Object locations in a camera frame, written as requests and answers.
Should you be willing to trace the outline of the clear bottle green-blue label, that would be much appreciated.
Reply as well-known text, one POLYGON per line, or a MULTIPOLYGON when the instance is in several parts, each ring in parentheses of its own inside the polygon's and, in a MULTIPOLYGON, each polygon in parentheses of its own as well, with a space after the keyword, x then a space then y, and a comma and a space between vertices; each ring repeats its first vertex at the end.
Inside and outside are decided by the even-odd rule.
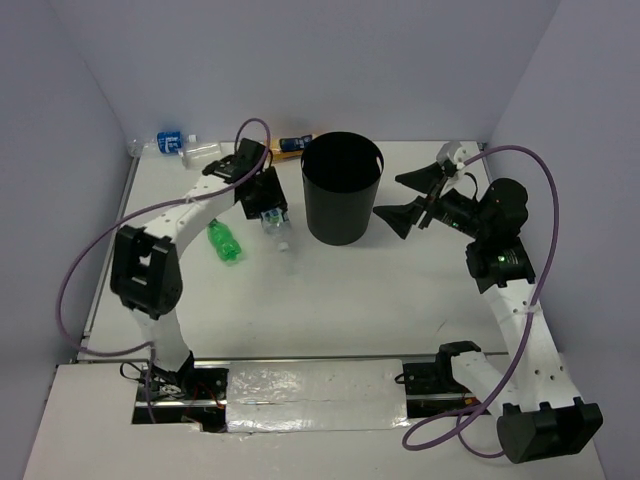
POLYGON ((281 208, 274 208, 261 213, 263 231, 275 242, 280 252, 290 249, 291 224, 288 213, 281 208))

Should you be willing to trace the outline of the orange juice bottle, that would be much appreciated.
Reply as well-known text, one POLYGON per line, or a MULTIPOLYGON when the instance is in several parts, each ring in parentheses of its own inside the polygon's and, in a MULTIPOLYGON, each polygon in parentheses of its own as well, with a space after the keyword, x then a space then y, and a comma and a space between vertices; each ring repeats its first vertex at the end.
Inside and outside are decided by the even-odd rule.
POLYGON ((314 139, 313 134, 299 137, 276 138, 271 141, 270 150, 274 161, 299 158, 305 148, 314 139))

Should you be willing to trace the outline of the green plastic bottle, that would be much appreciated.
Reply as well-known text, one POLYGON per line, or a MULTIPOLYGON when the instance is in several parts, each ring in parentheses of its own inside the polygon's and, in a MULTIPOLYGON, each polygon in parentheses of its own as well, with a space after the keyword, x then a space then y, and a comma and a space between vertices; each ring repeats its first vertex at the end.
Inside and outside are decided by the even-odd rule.
POLYGON ((221 261, 232 263, 240 259, 242 248, 226 224, 214 219, 208 224, 206 233, 221 261))

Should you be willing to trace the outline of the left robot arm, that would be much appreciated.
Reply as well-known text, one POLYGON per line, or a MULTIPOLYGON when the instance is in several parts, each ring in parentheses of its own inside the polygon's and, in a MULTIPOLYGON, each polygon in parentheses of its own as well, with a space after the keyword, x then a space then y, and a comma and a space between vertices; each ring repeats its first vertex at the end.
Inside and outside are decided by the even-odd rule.
POLYGON ((211 162, 194 186, 168 210, 140 227, 116 233, 110 289, 130 311, 143 340, 154 348, 151 372, 173 398, 195 388, 194 355, 181 333, 177 305, 183 292, 180 257, 216 217, 236 203, 273 199, 268 148, 242 139, 235 151, 211 162))

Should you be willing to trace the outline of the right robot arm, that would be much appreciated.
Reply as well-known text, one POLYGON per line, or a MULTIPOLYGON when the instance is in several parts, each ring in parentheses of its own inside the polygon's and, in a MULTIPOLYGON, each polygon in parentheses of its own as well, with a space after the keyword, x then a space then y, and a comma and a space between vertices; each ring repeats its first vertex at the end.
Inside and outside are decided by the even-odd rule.
POLYGON ((585 402, 570 379, 539 303, 537 276, 520 239, 528 219, 528 194, 509 178, 484 194, 466 197, 452 188, 450 162, 399 174, 396 182, 418 191, 411 203, 378 206, 374 212, 401 238, 411 227, 439 221, 471 238, 470 276, 490 306, 507 346, 510 364, 500 373, 472 341, 444 344, 435 380, 444 390, 464 387, 476 399, 467 418, 489 412, 501 450, 514 464, 575 455, 603 424, 599 406, 585 402))

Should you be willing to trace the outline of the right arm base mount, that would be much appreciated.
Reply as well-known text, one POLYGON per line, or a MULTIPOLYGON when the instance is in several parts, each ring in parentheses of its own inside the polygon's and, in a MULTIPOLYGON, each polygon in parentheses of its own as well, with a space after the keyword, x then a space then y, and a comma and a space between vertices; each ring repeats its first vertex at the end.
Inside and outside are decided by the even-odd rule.
POLYGON ((464 386, 447 379, 437 361, 404 363, 394 381, 404 388, 410 419, 433 417, 477 401, 464 386))

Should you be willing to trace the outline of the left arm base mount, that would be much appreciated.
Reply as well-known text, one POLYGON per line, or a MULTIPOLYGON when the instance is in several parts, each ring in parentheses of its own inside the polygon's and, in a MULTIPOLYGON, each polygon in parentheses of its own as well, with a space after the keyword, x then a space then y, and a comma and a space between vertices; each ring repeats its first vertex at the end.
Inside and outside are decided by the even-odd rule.
POLYGON ((194 424, 208 433, 227 430, 227 368, 197 366, 193 383, 184 389, 153 377, 149 383, 151 406, 147 404, 145 390, 146 366, 123 362, 119 374, 137 384, 132 424, 194 424))

